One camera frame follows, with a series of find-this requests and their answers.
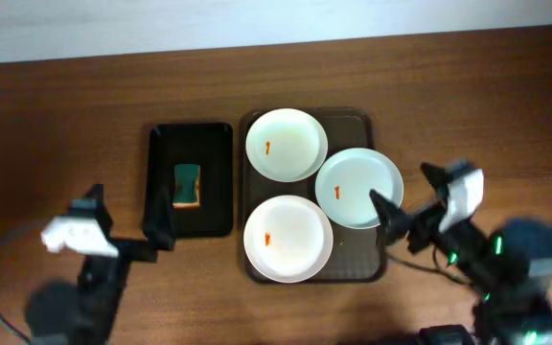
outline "white backdrop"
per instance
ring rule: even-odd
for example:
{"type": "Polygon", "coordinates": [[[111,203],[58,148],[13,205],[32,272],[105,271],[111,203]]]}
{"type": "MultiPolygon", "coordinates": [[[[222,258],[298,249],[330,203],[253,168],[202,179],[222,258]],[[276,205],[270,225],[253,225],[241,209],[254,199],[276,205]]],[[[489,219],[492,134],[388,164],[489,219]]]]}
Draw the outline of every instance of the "white backdrop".
{"type": "Polygon", "coordinates": [[[0,62],[552,24],[552,0],[0,0],[0,62]]]}

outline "small black tray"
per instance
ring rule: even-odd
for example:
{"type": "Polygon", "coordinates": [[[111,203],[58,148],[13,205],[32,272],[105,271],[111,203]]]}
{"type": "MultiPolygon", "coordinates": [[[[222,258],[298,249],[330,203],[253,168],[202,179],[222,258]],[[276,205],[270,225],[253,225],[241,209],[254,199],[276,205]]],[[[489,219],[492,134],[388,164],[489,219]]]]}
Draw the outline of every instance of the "small black tray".
{"type": "Polygon", "coordinates": [[[143,223],[154,215],[153,198],[174,191],[173,167],[198,164],[198,208],[173,209],[176,237],[222,237],[233,229],[233,129],[226,123],[158,125],[150,132],[149,171],[143,223]]]}
{"type": "MultiPolygon", "coordinates": [[[[241,120],[241,230],[253,210],[262,202],[281,195],[301,196],[316,202],[316,174],[292,183],[276,182],[257,172],[244,151],[245,140],[252,124],[271,109],[256,110],[241,120]]],[[[374,148],[372,124],[367,115],[353,108],[300,109],[313,116],[325,129],[329,142],[327,158],[350,148],[374,148]]],[[[386,255],[378,244],[377,230],[349,229],[332,221],[333,249],[325,266],[304,283],[369,283],[382,276],[386,255]]],[[[258,283],[274,283],[259,273],[244,255],[244,270],[258,283]]]]}

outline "large tray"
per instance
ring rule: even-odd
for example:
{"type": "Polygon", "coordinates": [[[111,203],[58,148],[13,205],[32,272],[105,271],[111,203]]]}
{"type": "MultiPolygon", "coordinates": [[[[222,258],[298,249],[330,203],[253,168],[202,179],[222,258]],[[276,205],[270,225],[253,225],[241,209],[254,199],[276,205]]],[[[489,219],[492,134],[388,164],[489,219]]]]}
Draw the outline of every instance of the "large tray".
{"type": "MultiPolygon", "coordinates": [[[[262,202],[281,195],[301,196],[316,202],[316,173],[298,182],[272,181],[257,172],[246,156],[245,140],[252,124],[271,109],[256,110],[241,120],[241,230],[253,210],[262,202]]],[[[302,108],[325,129],[327,158],[350,148],[374,149],[372,124],[367,115],[353,108],[302,108]]],[[[368,283],[382,276],[386,268],[383,247],[378,245],[377,230],[349,229],[332,222],[333,250],[325,266],[303,283],[368,283]]],[[[258,283],[274,283],[253,267],[244,255],[244,270],[258,283]]]]}

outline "green sponge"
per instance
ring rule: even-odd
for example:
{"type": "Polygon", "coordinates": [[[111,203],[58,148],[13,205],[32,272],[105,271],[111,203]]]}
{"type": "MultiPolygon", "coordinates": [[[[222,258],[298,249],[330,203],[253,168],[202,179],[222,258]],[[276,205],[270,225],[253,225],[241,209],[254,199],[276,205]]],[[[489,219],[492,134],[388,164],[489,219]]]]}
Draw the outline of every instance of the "green sponge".
{"type": "Polygon", "coordinates": [[[199,207],[199,165],[178,164],[173,167],[175,190],[174,208],[199,207]]]}

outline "brown wooden surface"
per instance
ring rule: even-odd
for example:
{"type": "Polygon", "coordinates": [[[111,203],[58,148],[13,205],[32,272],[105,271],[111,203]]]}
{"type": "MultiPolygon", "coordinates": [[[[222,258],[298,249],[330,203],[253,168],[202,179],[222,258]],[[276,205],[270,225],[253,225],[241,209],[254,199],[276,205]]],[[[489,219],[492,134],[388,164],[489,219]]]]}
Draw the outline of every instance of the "brown wooden surface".
{"type": "MultiPolygon", "coordinates": [[[[469,157],[487,177],[480,227],[552,221],[552,27],[537,27],[0,64],[0,237],[97,181],[115,233],[140,237],[152,125],[237,130],[254,108],[341,105],[372,116],[406,207],[431,196],[422,161],[469,157]]],[[[369,285],[258,286],[240,269],[238,224],[135,265],[113,343],[334,343],[472,323],[471,293],[396,265],[369,285]]],[[[392,250],[409,258],[403,244],[392,250]]],[[[46,253],[37,231],[18,241],[0,258],[1,310],[27,331],[32,288],[74,279],[80,263],[46,253]]],[[[16,343],[0,326],[0,344],[16,343]]]]}

